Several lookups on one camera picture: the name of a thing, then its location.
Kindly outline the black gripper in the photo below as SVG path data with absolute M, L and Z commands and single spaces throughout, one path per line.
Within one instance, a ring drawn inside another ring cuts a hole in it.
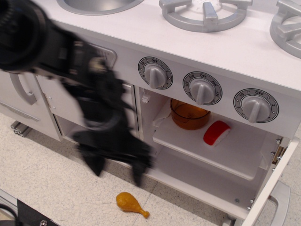
M 124 110 L 83 113 L 85 129 L 73 135 L 78 150 L 96 176 L 100 176 L 105 158 L 132 164 L 135 185 L 151 167 L 151 148 L 130 132 Z

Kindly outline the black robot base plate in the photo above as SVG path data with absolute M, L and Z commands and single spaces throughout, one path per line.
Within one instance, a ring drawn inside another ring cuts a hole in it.
M 59 226 L 52 219 L 41 214 L 21 200 L 17 199 L 17 215 L 28 226 Z

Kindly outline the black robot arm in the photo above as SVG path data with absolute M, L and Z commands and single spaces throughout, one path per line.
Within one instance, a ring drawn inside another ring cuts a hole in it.
M 30 0 L 0 3 L 0 67 L 58 79 L 83 113 L 73 136 L 89 168 L 100 175 L 107 159 L 130 164 L 134 182 L 151 167 L 151 148 L 130 133 L 122 80 L 96 48 L 55 25 Z

